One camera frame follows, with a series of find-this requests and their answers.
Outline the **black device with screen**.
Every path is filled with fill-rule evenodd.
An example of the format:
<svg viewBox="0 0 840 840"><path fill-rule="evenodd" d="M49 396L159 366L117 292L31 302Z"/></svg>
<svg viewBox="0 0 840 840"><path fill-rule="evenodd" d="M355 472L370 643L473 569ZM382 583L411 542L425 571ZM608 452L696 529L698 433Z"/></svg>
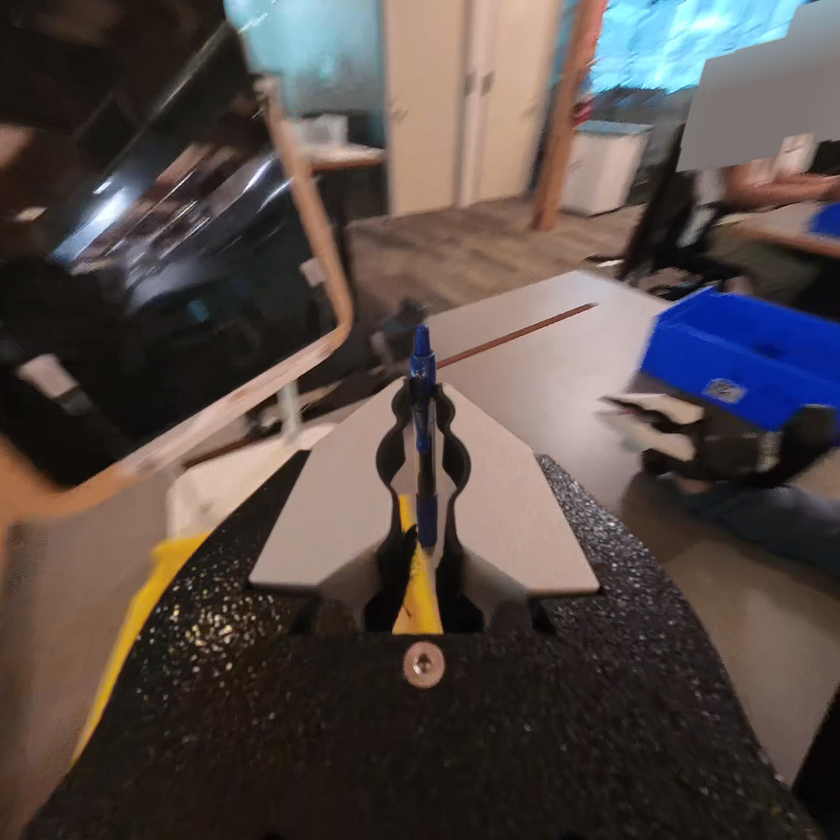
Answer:
<svg viewBox="0 0 840 840"><path fill-rule="evenodd" d="M377 363L385 368L406 366L414 346L415 331L425 323L427 308L405 298L371 333L370 344Z"/></svg>

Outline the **blue bin with tag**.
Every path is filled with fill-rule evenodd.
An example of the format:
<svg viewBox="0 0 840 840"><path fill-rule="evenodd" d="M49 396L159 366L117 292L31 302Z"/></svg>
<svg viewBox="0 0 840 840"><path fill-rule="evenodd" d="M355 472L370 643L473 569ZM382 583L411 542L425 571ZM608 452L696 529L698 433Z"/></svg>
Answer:
<svg viewBox="0 0 840 840"><path fill-rule="evenodd" d="M839 326L705 288L659 314L639 370L776 432L804 406L838 409Z"/></svg>

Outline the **blue pen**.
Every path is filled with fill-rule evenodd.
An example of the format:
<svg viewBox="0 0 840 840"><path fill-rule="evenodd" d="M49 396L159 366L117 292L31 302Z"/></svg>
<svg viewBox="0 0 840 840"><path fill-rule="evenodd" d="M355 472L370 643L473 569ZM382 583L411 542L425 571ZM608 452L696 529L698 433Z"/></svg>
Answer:
<svg viewBox="0 0 840 840"><path fill-rule="evenodd" d="M438 539L436 478L436 356L428 326L418 325L409 360L416 451L416 535L419 546L431 554Z"/></svg>

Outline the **wood-framed mirror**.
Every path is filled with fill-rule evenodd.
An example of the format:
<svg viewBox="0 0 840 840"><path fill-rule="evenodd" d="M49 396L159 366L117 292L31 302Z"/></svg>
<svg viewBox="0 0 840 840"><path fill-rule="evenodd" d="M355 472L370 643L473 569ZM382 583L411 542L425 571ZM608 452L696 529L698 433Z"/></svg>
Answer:
<svg viewBox="0 0 840 840"><path fill-rule="evenodd" d="M2 508L84 510L338 351L354 291L279 73L223 22L2 260Z"/></svg>

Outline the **yellow bin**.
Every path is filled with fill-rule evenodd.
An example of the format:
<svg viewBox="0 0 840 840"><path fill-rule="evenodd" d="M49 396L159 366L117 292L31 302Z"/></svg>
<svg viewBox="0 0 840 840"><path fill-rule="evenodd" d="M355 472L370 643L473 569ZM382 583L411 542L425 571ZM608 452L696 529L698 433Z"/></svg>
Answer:
<svg viewBox="0 0 840 840"><path fill-rule="evenodd" d="M182 569L208 536L208 533L204 533L187 538L167 539L152 550L150 575L129 604L117 640L112 646L108 663L100 678L87 722L70 760L71 763L78 761L95 732L125 660L146 620L152 614L166 588L174 580L176 573ZM434 593L432 572L430 559L421 548L416 548L411 561L402 608L392 629L394 635L436 635L444 631L437 597Z"/></svg>

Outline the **wooden post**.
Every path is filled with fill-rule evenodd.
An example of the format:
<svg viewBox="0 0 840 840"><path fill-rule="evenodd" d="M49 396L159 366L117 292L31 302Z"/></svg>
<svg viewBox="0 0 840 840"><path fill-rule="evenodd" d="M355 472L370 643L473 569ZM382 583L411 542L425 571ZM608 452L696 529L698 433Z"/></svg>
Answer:
<svg viewBox="0 0 840 840"><path fill-rule="evenodd" d="M546 232L555 226L574 132L586 120L590 109L585 80L595 60L607 5L607 1L580 1L576 6L532 206L531 227L536 231Z"/></svg>

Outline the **long wooden desk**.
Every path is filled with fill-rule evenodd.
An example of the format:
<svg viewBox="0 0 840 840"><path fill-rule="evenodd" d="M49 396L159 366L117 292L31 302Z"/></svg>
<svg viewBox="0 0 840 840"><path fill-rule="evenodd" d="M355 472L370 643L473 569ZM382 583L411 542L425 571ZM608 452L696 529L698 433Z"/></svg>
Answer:
<svg viewBox="0 0 840 840"><path fill-rule="evenodd" d="M305 143L302 152L313 172L348 172L381 165L385 150L359 143Z"/></svg>

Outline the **black partition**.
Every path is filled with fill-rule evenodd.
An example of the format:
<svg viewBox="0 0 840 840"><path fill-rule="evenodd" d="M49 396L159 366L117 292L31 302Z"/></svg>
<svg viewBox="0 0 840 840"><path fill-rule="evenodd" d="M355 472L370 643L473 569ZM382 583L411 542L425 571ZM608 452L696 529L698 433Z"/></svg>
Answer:
<svg viewBox="0 0 840 840"><path fill-rule="evenodd" d="M697 209L696 176L678 171L686 122L675 131L664 162L658 169L654 191L621 256L616 279L640 288L641 280L663 270L683 273L678 282L667 285L659 280L647 290L665 301L678 301L707 286L717 289L731 275L730 269L707 252L711 224L719 218L713 204L707 221L700 221L699 232L691 234L690 220Z"/></svg>

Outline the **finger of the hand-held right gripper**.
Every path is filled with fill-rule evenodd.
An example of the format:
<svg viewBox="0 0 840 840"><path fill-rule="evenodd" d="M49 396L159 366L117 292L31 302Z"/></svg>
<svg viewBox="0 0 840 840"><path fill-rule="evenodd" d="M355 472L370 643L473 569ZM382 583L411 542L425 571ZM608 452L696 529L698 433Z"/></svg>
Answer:
<svg viewBox="0 0 840 840"><path fill-rule="evenodd" d="M678 461L692 461L697 449L684 434L663 433L648 425L623 425L624 439L638 452L653 450Z"/></svg>
<svg viewBox="0 0 840 840"><path fill-rule="evenodd" d="M603 395L601 402L625 413L652 417L652 422L699 422L706 414L704 407L659 393L624 393Z"/></svg>

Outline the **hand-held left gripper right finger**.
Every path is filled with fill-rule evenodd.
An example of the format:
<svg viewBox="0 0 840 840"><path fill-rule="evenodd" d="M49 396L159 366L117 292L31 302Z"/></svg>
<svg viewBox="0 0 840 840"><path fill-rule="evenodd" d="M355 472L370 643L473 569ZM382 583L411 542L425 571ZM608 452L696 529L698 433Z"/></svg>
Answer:
<svg viewBox="0 0 840 840"><path fill-rule="evenodd" d="M444 627L488 627L509 604L546 627L541 603L599 592L530 446L450 384L437 388L441 466L452 485L435 572Z"/></svg>

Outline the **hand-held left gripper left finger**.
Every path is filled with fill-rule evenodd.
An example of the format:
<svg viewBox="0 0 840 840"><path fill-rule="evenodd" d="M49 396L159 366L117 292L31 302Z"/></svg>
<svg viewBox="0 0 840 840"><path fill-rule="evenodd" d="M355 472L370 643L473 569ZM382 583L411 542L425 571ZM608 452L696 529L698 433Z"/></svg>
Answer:
<svg viewBox="0 0 840 840"><path fill-rule="evenodd" d="M410 385L400 379L311 448L250 573L253 587L338 602L360 629L393 629L413 555L393 486L411 420Z"/></svg>

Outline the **cream door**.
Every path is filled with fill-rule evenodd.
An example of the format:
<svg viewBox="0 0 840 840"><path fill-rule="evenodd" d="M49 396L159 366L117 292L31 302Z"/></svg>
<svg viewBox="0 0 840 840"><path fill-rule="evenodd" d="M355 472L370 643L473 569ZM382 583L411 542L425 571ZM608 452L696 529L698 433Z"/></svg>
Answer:
<svg viewBox="0 0 840 840"><path fill-rule="evenodd" d="M468 11L465 1L381 3L395 217L455 204Z"/></svg>
<svg viewBox="0 0 840 840"><path fill-rule="evenodd" d="M477 2L481 15L477 136L470 199L492 202L525 193L552 85L561 1Z"/></svg>

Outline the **white recycling cabinet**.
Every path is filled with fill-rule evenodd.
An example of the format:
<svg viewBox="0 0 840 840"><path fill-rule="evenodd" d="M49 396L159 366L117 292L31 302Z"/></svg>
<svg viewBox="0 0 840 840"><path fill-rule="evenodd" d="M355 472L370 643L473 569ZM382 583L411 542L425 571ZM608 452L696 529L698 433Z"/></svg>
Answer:
<svg viewBox="0 0 840 840"><path fill-rule="evenodd" d="M652 128L646 123L583 122L574 134L559 210L592 217L622 208Z"/></svg>

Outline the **person's right forearm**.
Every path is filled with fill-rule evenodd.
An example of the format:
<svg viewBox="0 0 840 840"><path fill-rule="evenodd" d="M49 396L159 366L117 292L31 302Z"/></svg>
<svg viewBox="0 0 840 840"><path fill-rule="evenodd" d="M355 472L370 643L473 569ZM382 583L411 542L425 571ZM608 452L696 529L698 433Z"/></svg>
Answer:
<svg viewBox="0 0 840 840"><path fill-rule="evenodd" d="M684 509L735 539L839 578L839 502L797 486L761 489L667 476Z"/></svg>

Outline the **white mirror stand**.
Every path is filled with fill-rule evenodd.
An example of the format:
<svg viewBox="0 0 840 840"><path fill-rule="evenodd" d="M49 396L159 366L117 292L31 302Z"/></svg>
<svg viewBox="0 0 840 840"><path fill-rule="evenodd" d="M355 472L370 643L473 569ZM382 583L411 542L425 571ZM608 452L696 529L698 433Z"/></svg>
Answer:
<svg viewBox="0 0 840 840"><path fill-rule="evenodd" d="M220 455L205 454L174 480L166 495L166 535L170 539L211 532L284 466L330 434L335 423L303 423L298 384L283 386L273 406L280 430L243 438Z"/></svg>

